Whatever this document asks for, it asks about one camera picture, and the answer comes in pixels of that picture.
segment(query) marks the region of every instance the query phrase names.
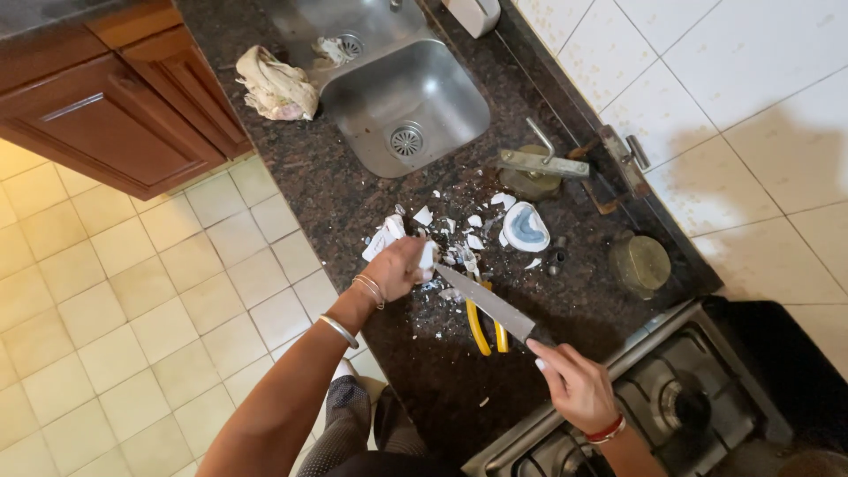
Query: bracelet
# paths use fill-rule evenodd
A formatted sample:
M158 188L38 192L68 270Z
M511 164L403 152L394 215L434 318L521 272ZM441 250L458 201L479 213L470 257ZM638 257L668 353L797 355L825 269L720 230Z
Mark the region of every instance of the bracelet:
M601 430L600 432L596 432L594 434L583 433L583 435L586 436L586 441L589 444L603 444L604 442L610 441L613 437L617 436L620 432L622 432L627 426L627 424L628 422L624 418L624 414L619 413L618 419L616 419L616 421L610 424L610 426L606 429Z
M354 336L350 334L347 329L344 328L344 326L338 324L336 320L328 317L327 315L320 315L318 316L318 318L324 320L326 324L332 326L333 329L338 331L338 333L341 334L348 341L348 343L350 343L351 350L359 349L360 342L357 341L356 338L354 338Z
M365 280L363 280L363 279L362 279L362 278L360 278L360 277L364 278L365 280L368 280L368 282L373 283L373 284L374 284L374 287L377 287L377 290L374 290L374 288L372 288L372 287L371 287L371 285L370 285L370 284L368 284L368 282L366 282ZM354 277L354 279L353 279L353 280L351 280L350 282L351 282L351 284L353 284L353 282L359 282L359 283L362 283L363 285L365 285L366 287L368 287L368 289L369 289L369 290L370 290L370 291L374 294L374 296L376 296L377 301L381 301L381 302L382 302L382 303L377 303L377 310L382 310L383 308L385 308L385 307L386 307L386 299L385 299L385 298L383 298L383 296L382 296L382 291L380 291L380 286L379 286L379 285L377 285L377 284L374 282L374 280L371 280L371 279L370 279L370 278L368 278L366 275L362 275L362 274L360 274L360 275L355 276L355 277Z

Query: sink basin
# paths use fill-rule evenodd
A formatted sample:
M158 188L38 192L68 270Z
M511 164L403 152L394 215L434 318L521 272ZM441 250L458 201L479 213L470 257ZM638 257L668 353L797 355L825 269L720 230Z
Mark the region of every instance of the sink basin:
M414 42L330 81L321 101L365 167L409 174L483 134L489 110L438 40Z
M379 51L427 26L415 0L393 11L389 0L264 0L263 7L286 40L289 62L312 67L318 36L341 37L351 56Z

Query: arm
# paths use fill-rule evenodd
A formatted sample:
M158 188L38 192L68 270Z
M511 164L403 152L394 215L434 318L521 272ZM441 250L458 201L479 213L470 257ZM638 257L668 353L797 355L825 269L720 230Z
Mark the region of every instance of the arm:
M548 382L554 407L584 434L606 432L621 412L616 407L606 368L583 357L570 345L549 348L527 340L536 366ZM598 445L618 477L666 477L644 441L629 425Z
M421 238L398 240L363 271L386 301L406 295L420 281L423 246ZM356 335L381 302L364 284L354 282L326 315ZM348 341L323 320L312 325L226 422L197 476L288 475L347 348Z

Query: hand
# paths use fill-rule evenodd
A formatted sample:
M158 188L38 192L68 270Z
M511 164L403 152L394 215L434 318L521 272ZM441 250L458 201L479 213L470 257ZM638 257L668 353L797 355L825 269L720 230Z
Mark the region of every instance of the hand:
M425 242L420 237L396 240L377 254L362 271L363 275L377 283L386 301L395 301L408 294L412 285L424 282L418 263Z
M596 434L616 422L620 412L604 366L586 359L571 345L549 348L536 340L527 347L548 381L550 399L568 422L584 434Z

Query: gas stove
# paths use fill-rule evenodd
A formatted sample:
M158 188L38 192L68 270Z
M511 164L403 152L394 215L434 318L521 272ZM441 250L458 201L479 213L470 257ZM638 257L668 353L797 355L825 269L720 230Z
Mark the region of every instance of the gas stove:
M792 430L699 301L651 321L607 363L628 425L672 477L707 474L754 435L788 444ZM463 470L483 477L613 475L597 447L550 404Z

